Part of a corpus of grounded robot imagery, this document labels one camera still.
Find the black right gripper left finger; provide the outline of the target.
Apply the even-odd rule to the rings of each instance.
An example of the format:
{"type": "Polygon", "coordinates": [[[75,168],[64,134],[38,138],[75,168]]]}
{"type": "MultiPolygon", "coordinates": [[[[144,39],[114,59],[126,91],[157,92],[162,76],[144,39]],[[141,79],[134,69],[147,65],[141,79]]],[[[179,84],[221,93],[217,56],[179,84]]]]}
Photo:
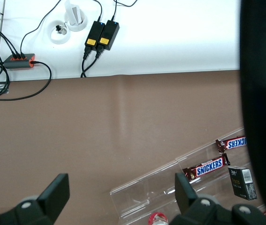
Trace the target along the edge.
{"type": "Polygon", "coordinates": [[[0,225],[53,225],[69,197],[68,174],[60,173],[39,196],[28,197],[0,214],[0,225]]]}

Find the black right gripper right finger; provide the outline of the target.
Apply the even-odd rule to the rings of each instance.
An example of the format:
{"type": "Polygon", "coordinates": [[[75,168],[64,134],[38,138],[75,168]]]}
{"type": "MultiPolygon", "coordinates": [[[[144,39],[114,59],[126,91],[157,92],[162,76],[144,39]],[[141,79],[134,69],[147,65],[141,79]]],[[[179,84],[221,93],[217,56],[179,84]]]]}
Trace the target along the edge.
{"type": "Polygon", "coordinates": [[[183,173],[175,174],[175,199],[181,213],[171,225],[266,225],[266,216],[252,205],[236,204],[227,210],[210,195],[199,197],[183,173]]]}

